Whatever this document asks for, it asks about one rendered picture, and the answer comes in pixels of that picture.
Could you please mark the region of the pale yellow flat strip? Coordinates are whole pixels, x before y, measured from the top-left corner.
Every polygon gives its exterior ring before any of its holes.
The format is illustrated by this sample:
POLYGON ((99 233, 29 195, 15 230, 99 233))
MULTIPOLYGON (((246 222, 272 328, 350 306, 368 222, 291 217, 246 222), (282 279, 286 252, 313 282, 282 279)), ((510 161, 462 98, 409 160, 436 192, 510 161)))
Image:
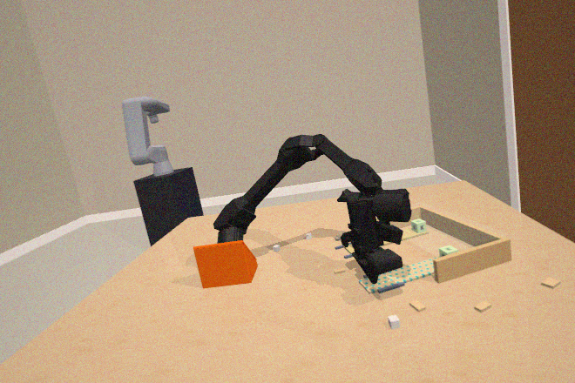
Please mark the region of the pale yellow flat strip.
MULTIPOLYGON (((383 243, 384 243, 384 245, 394 244, 394 243, 386 242, 386 241, 383 241, 383 243)), ((381 245, 381 246, 384 246, 384 245, 381 245)), ((380 246, 380 247, 381 247, 381 246, 380 246)), ((350 254, 355 251, 355 250, 354 250, 354 247, 352 247, 351 244, 348 245, 348 247, 345 247, 345 246, 344 246, 344 248, 345 248, 350 254)))

